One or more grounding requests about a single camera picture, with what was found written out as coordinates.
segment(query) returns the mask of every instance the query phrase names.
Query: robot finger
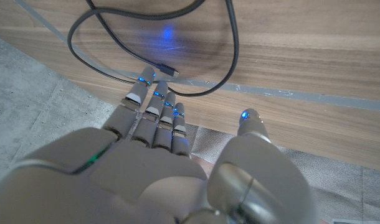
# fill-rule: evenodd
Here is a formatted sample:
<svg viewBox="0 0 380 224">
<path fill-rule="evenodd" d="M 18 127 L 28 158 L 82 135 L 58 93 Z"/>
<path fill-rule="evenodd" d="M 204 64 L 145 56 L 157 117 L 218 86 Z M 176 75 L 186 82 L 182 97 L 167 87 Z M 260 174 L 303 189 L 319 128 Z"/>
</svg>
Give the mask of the robot finger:
<svg viewBox="0 0 380 224">
<path fill-rule="evenodd" d="M 189 142 L 186 138 L 184 105 L 177 103 L 174 109 L 173 136 L 171 150 L 173 154 L 190 157 Z"/>
<path fill-rule="evenodd" d="M 159 118 L 158 127 L 155 132 L 152 148 L 162 148 L 171 152 L 172 129 L 173 129 L 173 105 L 176 96 L 174 93 L 168 93 L 164 102 L 163 110 Z"/>
<path fill-rule="evenodd" d="M 159 82 L 135 132 L 132 135 L 131 139 L 133 141 L 142 142 L 142 145 L 151 147 L 159 117 L 163 112 L 164 99 L 167 92 L 168 85 L 166 82 Z"/>
<path fill-rule="evenodd" d="M 126 137 L 135 122 L 136 115 L 146 98 L 154 77 L 154 70 L 151 67 L 146 67 L 132 89 L 104 123 L 103 129 L 114 132 L 119 138 Z"/>
</svg>

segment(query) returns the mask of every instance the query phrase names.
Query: wood grain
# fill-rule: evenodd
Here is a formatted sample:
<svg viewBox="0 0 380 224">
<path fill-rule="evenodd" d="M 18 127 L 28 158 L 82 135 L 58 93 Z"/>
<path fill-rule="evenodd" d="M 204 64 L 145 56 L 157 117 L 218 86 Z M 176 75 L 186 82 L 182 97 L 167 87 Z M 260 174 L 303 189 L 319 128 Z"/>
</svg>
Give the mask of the wood grain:
<svg viewBox="0 0 380 224">
<path fill-rule="evenodd" d="M 83 0 L 27 0 L 66 34 Z M 191 1 L 96 0 L 98 6 L 136 12 L 166 12 Z M 240 59 L 231 83 L 380 100 L 380 1 L 234 2 L 240 30 Z M 232 41 L 224 1 L 170 21 L 141 21 L 114 15 L 106 20 L 136 52 L 167 63 L 181 77 L 219 81 L 228 71 Z M 164 30 L 171 29 L 166 38 Z M 100 65 L 138 71 L 145 64 L 119 49 L 95 17 L 74 41 Z"/>
<path fill-rule="evenodd" d="M 46 28 L 0 29 L 0 37 L 109 103 L 117 104 L 130 88 L 74 60 L 64 43 Z M 201 90 L 171 86 L 182 91 Z M 274 144 L 380 169 L 378 111 L 221 90 L 202 98 L 178 97 L 178 101 L 185 104 L 186 121 L 190 124 L 235 134 L 242 110 L 255 108 Z"/>
<path fill-rule="evenodd" d="M 82 10 L 87 9 L 83 1 L 66 1 L 67 12 L 62 14 L 60 1 L 28 2 L 51 23 L 56 23 L 62 32 L 66 32 Z M 133 6 L 134 9 L 137 6 L 138 10 L 158 12 L 165 7 L 170 9 L 171 1 L 140 9 L 142 2 L 108 0 L 105 4 L 117 3 L 117 7 Z M 194 12 L 195 15 L 188 15 L 188 19 L 175 21 L 175 24 L 185 24 L 178 28 L 182 38 L 178 40 L 184 41 L 180 44 L 189 44 L 194 49 L 185 54 L 175 51 L 165 54 L 167 60 L 181 58 L 178 65 L 189 73 L 194 71 L 189 77 L 214 80 L 228 66 L 222 62 L 230 59 L 230 32 L 224 8 L 221 11 L 210 8 L 220 9 L 220 2 L 210 0 L 205 4 L 199 13 L 209 13 L 208 19 Z M 241 32 L 239 67 L 231 82 L 380 100 L 380 1 L 262 1 L 258 4 L 244 1 L 235 4 L 239 25 L 244 31 Z M 129 90 L 130 85 L 105 78 L 76 61 L 60 39 L 20 11 L 13 0 L 0 0 L 0 9 L 6 12 L 0 13 L 0 38 L 109 103 L 117 104 Z M 260 17 L 256 19 L 251 12 Z M 329 15 L 326 20 L 319 20 L 325 14 Z M 126 23 L 114 17 L 108 20 L 114 20 L 114 28 L 119 28 L 122 22 L 118 34 L 125 35 L 129 43 L 135 44 L 136 50 L 163 55 L 157 48 L 159 44 L 150 44 L 154 48 L 149 48 L 147 44 L 141 45 L 140 39 L 136 40 L 146 36 L 141 34 L 144 29 L 138 27 L 142 25 L 139 21 Z M 157 31 L 165 25 L 151 23 L 147 30 L 150 29 L 151 37 L 157 37 Z M 128 70 L 135 72 L 144 68 L 143 63 L 116 51 L 96 23 L 84 24 L 75 40 L 91 57 L 106 66 L 130 68 Z M 200 74 L 196 73 L 197 69 L 201 68 L 211 72 L 197 75 Z M 203 90 L 170 85 L 188 92 Z M 378 111 L 222 90 L 202 98 L 178 97 L 178 101 L 185 104 L 186 121 L 190 124 L 235 134 L 240 113 L 246 108 L 255 108 L 277 145 L 380 169 Z"/>
</svg>

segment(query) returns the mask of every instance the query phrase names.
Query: green light strip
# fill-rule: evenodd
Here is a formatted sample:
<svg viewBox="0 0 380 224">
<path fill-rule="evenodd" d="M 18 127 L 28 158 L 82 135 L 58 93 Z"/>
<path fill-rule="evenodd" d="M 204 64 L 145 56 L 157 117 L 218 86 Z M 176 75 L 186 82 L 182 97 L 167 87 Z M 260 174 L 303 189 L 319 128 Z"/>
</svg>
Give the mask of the green light strip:
<svg viewBox="0 0 380 224">
<path fill-rule="evenodd" d="M 83 172 L 84 170 L 88 169 L 92 164 L 94 164 L 112 145 L 109 144 L 107 147 L 105 147 L 103 150 L 100 152 L 96 153 L 92 158 L 90 158 L 84 165 L 80 166 L 78 169 L 73 171 L 71 174 L 72 175 L 77 175 Z"/>
</svg>

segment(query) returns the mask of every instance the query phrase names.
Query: blue led light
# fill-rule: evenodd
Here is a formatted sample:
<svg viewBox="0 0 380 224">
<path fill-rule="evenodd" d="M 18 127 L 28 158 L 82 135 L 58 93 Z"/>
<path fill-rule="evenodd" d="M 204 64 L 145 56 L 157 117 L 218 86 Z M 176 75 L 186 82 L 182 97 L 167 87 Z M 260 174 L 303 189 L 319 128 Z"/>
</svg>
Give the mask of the blue led light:
<svg viewBox="0 0 380 224">
<path fill-rule="evenodd" d="M 165 39 L 170 39 L 172 37 L 173 31 L 171 27 L 165 27 L 163 35 Z"/>
<path fill-rule="evenodd" d="M 241 117 L 244 118 L 244 119 L 247 119 L 248 115 L 249 115 L 249 114 L 247 114 L 247 112 L 243 112 L 243 113 L 241 114 Z"/>
</svg>

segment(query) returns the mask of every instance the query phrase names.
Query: metal strip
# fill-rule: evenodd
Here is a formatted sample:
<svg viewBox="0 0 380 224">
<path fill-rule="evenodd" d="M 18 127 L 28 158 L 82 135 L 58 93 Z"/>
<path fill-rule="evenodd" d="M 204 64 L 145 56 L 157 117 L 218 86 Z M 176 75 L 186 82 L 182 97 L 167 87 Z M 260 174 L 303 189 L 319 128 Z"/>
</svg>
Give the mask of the metal strip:
<svg viewBox="0 0 380 224">
<path fill-rule="evenodd" d="M 48 28 L 52 33 L 54 33 L 59 39 L 64 43 L 67 43 L 67 38 L 60 31 L 58 31 L 50 22 L 44 19 L 39 13 L 37 13 L 30 5 L 28 5 L 24 0 L 15 0 L 15 2 L 20 5 L 25 11 L 31 14 L 35 19 L 42 23 L 46 28 Z M 115 73 L 117 75 L 123 75 L 128 78 L 138 78 L 139 73 L 126 72 L 122 70 L 112 70 L 109 68 L 99 67 L 95 61 L 83 53 L 77 46 L 73 45 L 73 48 L 77 53 L 86 60 L 89 64 L 100 69 L 105 73 Z M 157 76 L 156 80 L 164 80 L 167 82 L 173 82 L 184 85 L 191 85 L 196 87 L 212 88 L 217 83 L 216 82 L 205 82 L 202 80 L 190 80 L 183 78 L 166 78 L 166 76 Z M 378 100 L 367 100 L 360 98 L 344 97 L 344 96 L 331 96 L 322 95 L 317 93 L 305 93 L 300 91 L 291 90 L 279 90 L 274 88 L 264 88 L 257 86 L 247 86 L 227 83 L 221 87 L 221 90 L 236 91 L 240 93 L 249 93 L 259 96 L 272 96 L 278 98 L 284 98 L 289 100 L 302 100 L 314 103 L 323 103 L 335 106 L 345 106 L 349 108 L 359 108 L 365 110 L 380 111 L 380 101 Z"/>
</svg>

